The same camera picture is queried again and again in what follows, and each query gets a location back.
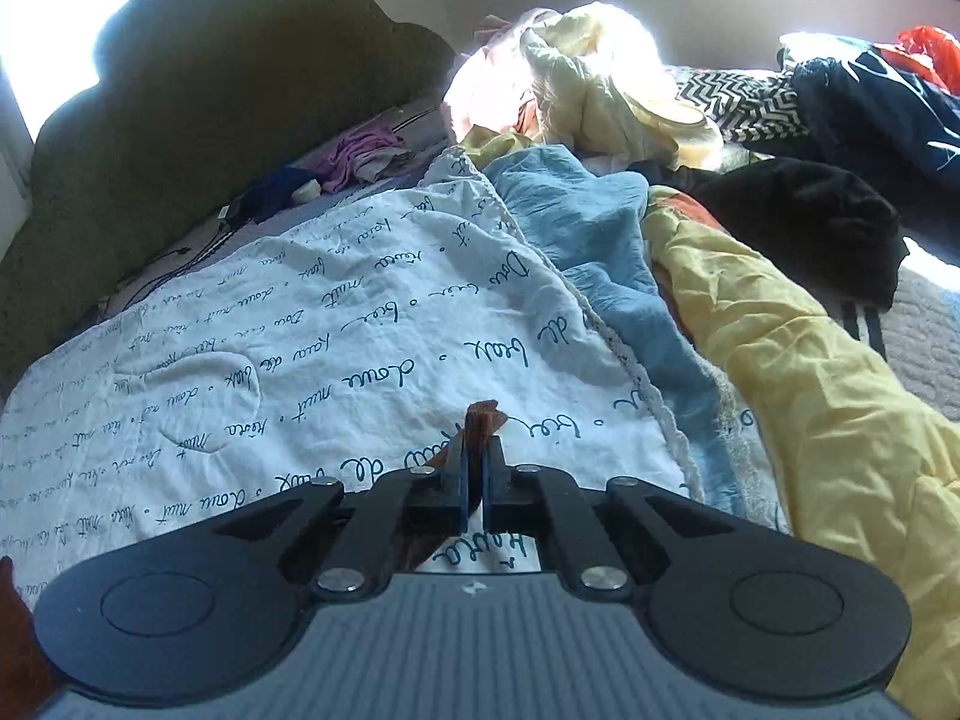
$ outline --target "black cord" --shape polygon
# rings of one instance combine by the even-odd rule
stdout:
[[[133,296],[131,296],[131,298],[127,301],[127,304],[123,307],[122,311],[126,311],[126,309],[130,308],[131,305],[133,305],[133,303],[138,303],[138,302],[141,302],[141,300],[145,300],[150,296],[150,294],[154,290],[162,287],[164,284],[170,281],[170,279],[176,278],[176,276],[181,275],[184,271],[187,271],[188,269],[193,268],[193,266],[195,266],[195,264],[200,262],[200,260],[202,260],[203,258],[208,257],[210,254],[213,254],[215,245],[216,247],[219,247],[219,245],[222,245],[222,243],[225,242],[227,238],[232,236],[234,232],[235,230],[230,230],[229,233],[224,235],[224,237],[222,237],[222,239],[220,239],[218,242],[217,239],[218,239],[218,236],[220,235],[220,230],[218,229],[216,234],[213,236],[213,238],[209,242],[204,244],[203,247],[200,249],[200,251],[197,252],[197,254],[191,257],[183,265],[179,266],[178,268],[174,268],[172,271],[169,271],[166,274],[160,274],[156,278],[151,279],[142,287],[140,287],[140,289],[138,289],[135,293],[133,293]],[[140,293],[142,293],[143,290],[147,290],[147,293],[145,293],[145,295],[143,296],[140,296]]]

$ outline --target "circular pad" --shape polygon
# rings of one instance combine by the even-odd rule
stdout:
[[[880,571],[775,536],[725,533],[690,543],[696,547],[678,550],[654,584],[648,607],[653,634],[689,672],[717,688],[787,702],[890,679],[910,610]]]
[[[765,571],[742,579],[731,603],[744,622],[785,637],[814,634],[843,613],[843,598],[830,584],[796,571]]]
[[[107,622],[135,637],[171,637],[195,628],[213,609],[205,581],[173,571],[124,579],[104,596]]]

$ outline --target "red cloth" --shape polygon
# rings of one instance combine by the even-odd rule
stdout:
[[[34,642],[31,615],[13,587],[13,561],[0,560],[0,720],[24,720],[56,684]]]
[[[887,46],[878,44],[875,46],[880,49],[880,56],[883,61],[897,70],[904,70],[908,73],[916,73],[924,81],[929,81],[935,86],[939,86],[945,92],[949,92],[947,84],[944,83],[937,71],[933,69],[933,60],[929,56],[919,55],[918,53],[906,53],[898,46]]]
[[[960,42],[936,26],[915,26],[896,36],[896,47],[909,55],[928,56],[933,70],[952,95],[960,95]]]

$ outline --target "orange fabric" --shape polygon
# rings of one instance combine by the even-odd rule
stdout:
[[[945,92],[949,92],[947,84],[938,76],[937,71],[933,69],[933,61],[926,55],[912,55],[906,53],[897,46],[877,45],[880,49],[880,56],[883,61],[897,70],[904,70],[908,73],[916,73],[924,81],[929,81],[935,86],[939,86]]]
[[[685,218],[691,221],[699,221],[699,223],[705,224],[707,227],[712,227],[714,230],[727,232],[713,215],[693,199],[693,197],[672,187],[650,187],[650,194],[647,197],[647,201],[651,209],[656,206],[665,205],[677,213],[683,214]],[[690,335],[690,331],[686,328],[685,324],[683,324],[683,319],[680,318],[680,310],[677,307],[677,301],[673,298],[670,274],[661,265],[656,263],[653,264],[651,272],[654,274],[654,281],[656,281],[656,288],[659,291],[659,295],[662,300],[664,300],[664,303],[666,303],[666,307],[670,312],[670,316],[673,317],[677,329],[680,330],[680,333],[683,333],[683,336],[685,336],[690,343],[693,343],[693,336]]]
[[[896,45],[911,55],[933,60],[933,69],[952,95],[960,95],[960,42],[936,26],[915,26],[896,36]]]
[[[719,223],[706,208],[689,194],[684,194],[680,190],[673,189],[672,187],[652,186],[650,187],[648,202],[650,205],[667,205],[683,214],[689,220],[699,221],[699,223],[705,224],[707,227],[712,227],[714,230],[723,230],[726,232],[726,230],[723,229],[723,225]]]
[[[30,610],[13,587],[13,561],[0,560],[0,720],[24,720],[56,690],[30,630]]]

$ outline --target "brown object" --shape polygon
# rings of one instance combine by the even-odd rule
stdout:
[[[480,505],[480,490],[483,479],[483,469],[480,458],[483,456],[496,431],[507,423],[507,415],[496,408],[496,400],[484,400],[474,403],[467,409],[464,419],[464,429],[457,435],[464,440],[464,449],[467,450],[469,464],[469,512],[473,514]],[[446,465],[448,446],[443,447],[434,455],[427,465],[432,469],[442,469]],[[440,548],[445,540],[438,536],[412,536],[407,538],[402,550],[400,571],[414,571],[416,567]]]
[[[13,588],[13,561],[0,559],[0,720],[24,720],[56,690]]]
[[[34,207],[0,262],[0,395],[248,184],[452,60],[373,0],[130,0],[97,40],[100,82],[37,136]]]

